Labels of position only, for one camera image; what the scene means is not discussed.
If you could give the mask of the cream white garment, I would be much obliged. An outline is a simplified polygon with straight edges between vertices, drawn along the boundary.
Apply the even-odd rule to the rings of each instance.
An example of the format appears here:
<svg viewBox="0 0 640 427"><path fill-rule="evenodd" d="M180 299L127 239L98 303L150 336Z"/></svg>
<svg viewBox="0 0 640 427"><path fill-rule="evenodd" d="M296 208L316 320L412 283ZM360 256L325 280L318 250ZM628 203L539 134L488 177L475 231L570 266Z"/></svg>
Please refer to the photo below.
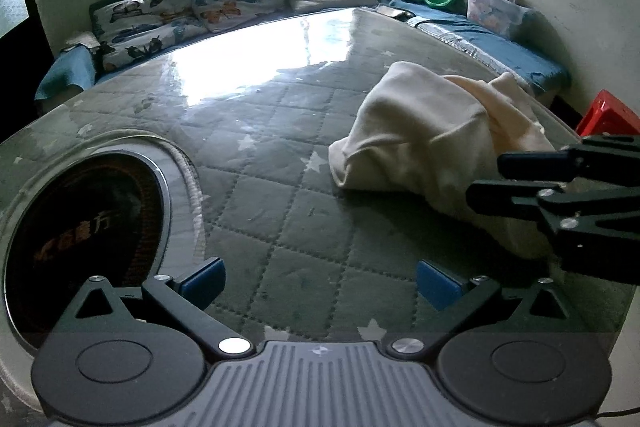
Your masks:
<svg viewBox="0 0 640 427"><path fill-rule="evenodd" d="M512 253L537 257L547 241L533 222L480 216L464 197L473 181L498 179L499 155L552 150L533 105L507 72L486 82L396 62L358 108L349 134L330 145L333 181L346 190L405 188Z"/></svg>

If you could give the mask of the blue bed sheet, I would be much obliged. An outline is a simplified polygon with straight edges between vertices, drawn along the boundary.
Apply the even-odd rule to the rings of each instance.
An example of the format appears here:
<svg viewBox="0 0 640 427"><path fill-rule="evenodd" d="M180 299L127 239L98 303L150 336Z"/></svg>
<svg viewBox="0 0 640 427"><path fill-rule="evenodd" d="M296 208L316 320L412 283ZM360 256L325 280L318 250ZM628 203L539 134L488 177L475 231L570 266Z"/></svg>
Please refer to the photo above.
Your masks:
<svg viewBox="0 0 640 427"><path fill-rule="evenodd" d="M102 0L91 5L90 18L93 10L116 1L120 0ZM472 22L462 14L461 11L464 7L463 0L454 0L454 6L448 11L433 9L424 1L416 3L408 0L378 0L378 5L375 6L358 6L358 8L398 10L402 18L408 20L411 26L468 54L480 64L495 72L513 72L525 90L538 98L553 96L556 92L570 85L570 75L563 66L538 52L527 49L512 40L502 38ZM293 15L299 15L299 13L295 13L288 4L288 0L285 0L285 8L282 11L256 18L248 24L230 30ZM174 48L220 34L212 34L207 31L207 34L174 46ZM115 72L104 72L101 59L98 57L99 47L100 44L93 33L93 28L68 40L58 59L40 81L35 94L36 101L42 103L46 109L51 109L60 104L66 96L87 90L98 81L110 78L115 72L149 61L151 58L173 49L160 52L149 60L117 69Z"/></svg>

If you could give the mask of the red plastic box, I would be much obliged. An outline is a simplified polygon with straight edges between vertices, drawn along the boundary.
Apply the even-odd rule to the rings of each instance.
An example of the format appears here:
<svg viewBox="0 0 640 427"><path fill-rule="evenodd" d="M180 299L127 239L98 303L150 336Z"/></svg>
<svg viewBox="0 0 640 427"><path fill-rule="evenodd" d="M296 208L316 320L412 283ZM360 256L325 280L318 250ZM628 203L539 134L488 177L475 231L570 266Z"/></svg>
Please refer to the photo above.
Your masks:
<svg viewBox="0 0 640 427"><path fill-rule="evenodd" d="M608 90L601 90L577 126L580 136L638 135L640 119L624 102Z"/></svg>

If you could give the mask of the long butterfly print pillow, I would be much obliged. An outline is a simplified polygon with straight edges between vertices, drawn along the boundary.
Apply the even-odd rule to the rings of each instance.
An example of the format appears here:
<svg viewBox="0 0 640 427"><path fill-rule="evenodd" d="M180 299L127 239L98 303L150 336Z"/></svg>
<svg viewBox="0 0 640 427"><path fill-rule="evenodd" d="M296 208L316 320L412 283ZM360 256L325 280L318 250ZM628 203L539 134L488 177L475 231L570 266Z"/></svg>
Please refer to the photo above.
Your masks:
<svg viewBox="0 0 640 427"><path fill-rule="evenodd" d="M192 0L120 0L91 13L104 72L115 72L207 34Z"/></svg>

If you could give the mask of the clear plastic storage box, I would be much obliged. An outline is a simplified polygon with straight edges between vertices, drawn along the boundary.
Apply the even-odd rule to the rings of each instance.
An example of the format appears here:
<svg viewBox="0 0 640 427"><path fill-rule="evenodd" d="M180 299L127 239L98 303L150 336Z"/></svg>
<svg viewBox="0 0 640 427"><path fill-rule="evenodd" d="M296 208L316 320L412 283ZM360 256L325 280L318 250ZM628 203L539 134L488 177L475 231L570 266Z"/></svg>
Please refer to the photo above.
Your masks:
<svg viewBox="0 0 640 427"><path fill-rule="evenodd" d="M510 0L468 0L466 17L502 38L515 40L532 17L532 10Z"/></svg>

